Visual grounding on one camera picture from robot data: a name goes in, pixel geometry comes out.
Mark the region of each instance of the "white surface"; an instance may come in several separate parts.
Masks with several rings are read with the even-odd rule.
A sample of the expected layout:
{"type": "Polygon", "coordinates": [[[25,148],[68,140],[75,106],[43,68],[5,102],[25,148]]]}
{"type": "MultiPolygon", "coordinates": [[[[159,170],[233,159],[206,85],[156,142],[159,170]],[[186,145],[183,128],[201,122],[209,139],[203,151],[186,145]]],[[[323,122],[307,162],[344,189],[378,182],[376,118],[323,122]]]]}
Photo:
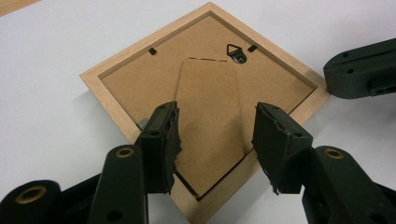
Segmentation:
{"type": "MultiPolygon", "coordinates": [[[[335,54],[396,37],[396,2],[214,1],[323,75],[335,54]]],[[[0,18],[0,198],[37,179],[67,189],[126,144],[79,74],[205,1],[41,1],[0,18]]],[[[396,94],[335,97],[305,124],[314,147],[340,147],[396,189],[396,94]]],[[[301,195],[275,196],[255,174],[208,223],[306,223],[301,195]]],[[[150,223],[186,223],[166,195],[150,223]]]]}

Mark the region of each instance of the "wooden picture frame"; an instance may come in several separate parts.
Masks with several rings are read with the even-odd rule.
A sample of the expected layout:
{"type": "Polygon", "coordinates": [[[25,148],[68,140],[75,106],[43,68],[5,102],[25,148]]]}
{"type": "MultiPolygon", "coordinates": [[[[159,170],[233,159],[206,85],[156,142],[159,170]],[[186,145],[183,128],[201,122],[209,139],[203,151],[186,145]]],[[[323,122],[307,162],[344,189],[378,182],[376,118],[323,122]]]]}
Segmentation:
{"type": "MultiPolygon", "coordinates": [[[[142,55],[147,54],[151,48],[160,46],[162,43],[207,17],[214,18],[251,45],[255,45],[257,50],[262,54],[312,88],[312,91],[309,92],[297,106],[289,111],[291,117],[298,123],[303,124],[307,121],[328,99],[329,93],[326,91],[323,77],[220,7],[212,3],[207,3],[81,74],[83,81],[130,143],[133,144],[140,134],[140,130],[136,126],[137,121],[131,119],[130,114],[125,111],[125,106],[120,102],[120,99],[115,97],[113,94],[114,92],[104,83],[104,78],[119,71],[125,64],[133,62],[142,55]]],[[[199,200],[197,200],[191,191],[183,184],[178,175],[175,175],[175,185],[172,189],[171,198],[189,222],[204,223],[215,214],[259,168],[260,165],[257,161],[257,154],[254,150],[250,150],[230,172],[220,179],[219,182],[199,200]]]]}

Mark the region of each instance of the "brass rivet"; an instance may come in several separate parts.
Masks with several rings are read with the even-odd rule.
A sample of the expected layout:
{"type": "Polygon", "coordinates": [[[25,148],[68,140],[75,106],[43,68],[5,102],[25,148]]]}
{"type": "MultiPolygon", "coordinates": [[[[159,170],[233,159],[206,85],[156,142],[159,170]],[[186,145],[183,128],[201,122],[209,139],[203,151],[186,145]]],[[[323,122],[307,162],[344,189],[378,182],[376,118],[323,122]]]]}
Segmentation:
{"type": "Polygon", "coordinates": [[[344,158],[344,154],[341,153],[338,150],[332,149],[332,148],[326,148],[324,149],[324,153],[333,159],[341,160],[344,158]]]}
{"type": "Polygon", "coordinates": [[[44,194],[46,194],[46,192],[47,188],[44,186],[33,186],[20,193],[15,202],[19,204],[32,203],[41,198],[44,194]]]}
{"type": "Polygon", "coordinates": [[[118,158],[125,158],[125,157],[129,157],[132,156],[134,154],[134,150],[128,147],[124,147],[124,148],[120,148],[117,152],[116,152],[116,156],[118,158]]]}

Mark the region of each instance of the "frame backing board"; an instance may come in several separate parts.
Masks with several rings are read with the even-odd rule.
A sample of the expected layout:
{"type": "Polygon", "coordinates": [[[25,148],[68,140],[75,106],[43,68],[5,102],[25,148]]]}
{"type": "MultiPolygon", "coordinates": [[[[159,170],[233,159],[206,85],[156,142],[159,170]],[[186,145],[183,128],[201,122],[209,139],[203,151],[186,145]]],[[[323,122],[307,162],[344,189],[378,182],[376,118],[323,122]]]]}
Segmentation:
{"type": "MultiPolygon", "coordinates": [[[[202,223],[259,168],[257,155],[250,144],[257,102],[277,105],[297,122],[303,123],[329,95],[320,75],[211,3],[96,65],[81,77],[128,141],[134,143],[140,133],[135,124],[149,118],[157,105],[176,100],[181,74],[188,69],[189,73],[200,76],[200,72],[205,72],[203,66],[214,63],[204,60],[191,63],[190,58],[215,60],[223,66],[228,64],[226,67],[231,67],[231,70],[221,66],[212,70],[236,76],[237,93],[232,101],[239,104],[239,111],[235,113],[239,113],[241,148],[236,150],[241,151],[242,159],[218,161],[219,166],[228,167],[218,174],[219,179],[210,180],[203,189],[199,189],[196,184],[188,182],[188,179],[196,180],[196,173],[191,171],[196,169],[194,164],[189,170],[188,165],[180,165],[183,156],[177,157],[177,168],[181,170],[179,175],[175,175],[171,197],[190,222],[202,223]],[[241,47],[247,55],[247,62],[234,63],[226,54],[227,44],[241,47]],[[247,48],[253,44],[258,48],[250,53],[247,48]],[[155,48],[157,53],[151,55],[150,48],[155,48]]],[[[221,97],[218,100],[230,101],[226,94],[221,97]]],[[[188,91],[184,91],[183,100],[189,102],[189,99],[193,99],[193,95],[189,98],[188,91]]]]}

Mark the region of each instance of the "cardboard panel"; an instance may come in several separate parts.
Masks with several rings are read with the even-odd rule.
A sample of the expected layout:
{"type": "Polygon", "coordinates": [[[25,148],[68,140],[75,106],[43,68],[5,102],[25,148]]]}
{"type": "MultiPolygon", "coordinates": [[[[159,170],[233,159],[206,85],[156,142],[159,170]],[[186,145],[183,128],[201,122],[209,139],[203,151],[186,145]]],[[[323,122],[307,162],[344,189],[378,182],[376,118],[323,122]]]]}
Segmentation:
{"type": "Polygon", "coordinates": [[[234,62],[184,61],[177,88],[182,152],[177,170],[202,197],[243,157],[234,62]]]}
{"type": "MultiPolygon", "coordinates": [[[[236,81],[233,78],[230,79],[230,77],[217,79],[220,87],[215,87],[214,85],[216,83],[211,78],[195,79],[195,81],[203,81],[207,86],[213,88],[222,88],[224,82],[231,81],[233,83],[229,83],[229,89],[227,89],[227,92],[236,90],[235,94],[229,97],[229,101],[231,102],[229,106],[232,105],[232,115],[236,116],[236,109],[233,106],[235,102],[238,102],[240,105],[240,119],[238,121],[235,119],[233,122],[231,117],[227,117],[226,119],[229,121],[229,124],[234,125],[234,128],[237,130],[236,132],[240,133],[240,137],[236,137],[235,139],[242,138],[242,146],[239,144],[239,140],[236,141],[236,145],[242,148],[246,156],[252,149],[250,141],[252,139],[254,124],[254,106],[257,102],[262,101],[278,105],[289,113],[314,90],[265,53],[258,49],[248,52],[247,49],[251,44],[223,23],[208,15],[194,25],[180,31],[180,33],[174,35],[172,38],[165,40],[160,45],[152,46],[157,50],[155,55],[146,52],[103,77],[102,81],[126,113],[137,123],[143,118],[149,118],[157,105],[177,99],[177,93],[180,91],[177,90],[177,85],[180,81],[180,74],[182,74],[183,61],[189,58],[227,61],[227,63],[223,62],[223,64],[212,65],[220,62],[195,60],[192,61],[194,64],[190,64],[191,62],[188,60],[186,62],[187,65],[185,64],[187,67],[184,67],[188,72],[186,73],[187,70],[184,71],[183,76],[186,75],[193,78],[192,74],[196,72],[202,74],[201,69],[205,69],[206,66],[213,66],[212,69],[214,71],[233,74],[232,77],[236,76],[236,81]],[[241,47],[247,55],[247,62],[243,64],[235,63],[226,54],[228,44],[241,47]]],[[[220,102],[220,99],[223,99],[222,97],[224,96],[221,95],[220,98],[213,98],[213,100],[217,99],[220,102]]],[[[188,102],[193,99],[183,98],[183,100],[188,102]]],[[[207,101],[208,104],[214,104],[216,102],[210,102],[210,99],[207,99],[207,101]]],[[[181,108],[180,116],[191,116],[186,119],[193,119],[194,117],[201,116],[201,114],[184,113],[183,108],[181,108]]],[[[215,128],[218,124],[212,122],[208,122],[207,126],[215,128]]],[[[180,129],[183,148],[194,147],[187,145],[190,142],[190,140],[187,140],[189,137],[188,132],[190,131],[191,129],[188,128],[180,129]]],[[[194,147],[198,151],[201,150],[201,152],[193,152],[196,153],[194,154],[196,156],[190,157],[187,156],[187,153],[184,154],[183,152],[177,159],[177,168],[180,170],[182,178],[188,182],[188,185],[192,187],[198,197],[204,195],[213,187],[216,181],[219,181],[240,160],[241,149],[231,152],[221,148],[220,150],[224,151],[219,156],[215,155],[218,157],[205,156],[204,152],[216,151],[212,147],[223,146],[224,143],[221,143],[221,141],[225,141],[226,137],[224,136],[227,135],[225,131],[218,132],[217,134],[220,133],[225,135],[222,137],[219,135],[218,138],[213,138],[213,142],[202,142],[201,149],[194,147]],[[219,162],[219,158],[221,157],[223,157],[221,161],[226,161],[226,163],[223,168],[219,168],[218,174],[213,174],[216,178],[205,176],[205,172],[199,172],[207,170],[207,164],[217,163],[221,165],[221,162],[219,162]],[[191,165],[191,158],[199,162],[191,165]]],[[[206,133],[199,134],[202,135],[202,139],[209,137],[206,136],[206,133]]]]}

